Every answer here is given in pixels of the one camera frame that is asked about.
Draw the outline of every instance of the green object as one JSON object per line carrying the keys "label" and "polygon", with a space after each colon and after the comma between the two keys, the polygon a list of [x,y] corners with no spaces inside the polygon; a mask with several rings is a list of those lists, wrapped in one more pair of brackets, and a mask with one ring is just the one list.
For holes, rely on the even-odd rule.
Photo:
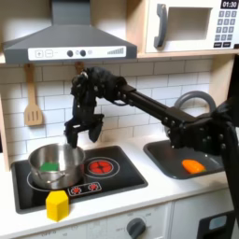
{"label": "green object", "polygon": [[44,162],[40,167],[40,171],[42,172],[58,171],[58,170],[59,170],[59,163],[57,162]]}

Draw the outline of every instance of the yellow toy cheese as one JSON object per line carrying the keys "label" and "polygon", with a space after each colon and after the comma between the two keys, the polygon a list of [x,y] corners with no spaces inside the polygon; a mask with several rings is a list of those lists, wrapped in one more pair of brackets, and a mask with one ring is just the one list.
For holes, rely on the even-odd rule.
{"label": "yellow toy cheese", "polygon": [[69,215],[69,199],[64,190],[52,191],[47,200],[47,215],[49,219],[60,221]]}

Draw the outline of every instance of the microwave handle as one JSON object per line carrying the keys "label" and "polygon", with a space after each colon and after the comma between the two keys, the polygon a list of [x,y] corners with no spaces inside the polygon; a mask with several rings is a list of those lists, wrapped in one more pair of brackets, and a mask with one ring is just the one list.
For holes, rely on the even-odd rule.
{"label": "microwave handle", "polygon": [[168,16],[167,16],[167,8],[165,4],[158,4],[157,14],[161,19],[161,24],[160,24],[159,36],[154,37],[154,47],[156,49],[162,46],[164,39],[166,37]]}

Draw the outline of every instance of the orange toy carrot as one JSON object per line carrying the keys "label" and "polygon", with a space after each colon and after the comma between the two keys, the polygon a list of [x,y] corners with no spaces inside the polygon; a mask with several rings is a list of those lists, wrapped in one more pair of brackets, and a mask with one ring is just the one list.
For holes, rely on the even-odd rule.
{"label": "orange toy carrot", "polygon": [[182,164],[190,174],[199,174],[206,171],[201,163],[194,160],[184,160]]}

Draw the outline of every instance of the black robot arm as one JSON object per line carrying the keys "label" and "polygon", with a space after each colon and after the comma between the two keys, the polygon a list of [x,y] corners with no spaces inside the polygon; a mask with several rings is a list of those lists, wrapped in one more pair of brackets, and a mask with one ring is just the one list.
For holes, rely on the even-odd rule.
{"label": "black robot arm", "polygon": [[105,98],[115,105],[140,108],[169,128],[168,136],[172,148],[187,147],[221,155],[239,222],[239,152],[236,131],[232,124],[232,100],[220,105],[211,114],[194,118],[180,109],[152,100],[128,85],[125,78],[113,76],[102,68],[85,69],[72,83],[73,118],[65,124],[68,144],[75,148],[77,134],[83,131],[89,131],[92,142],[97,141],[104,115],[94,114],[96,97]]}

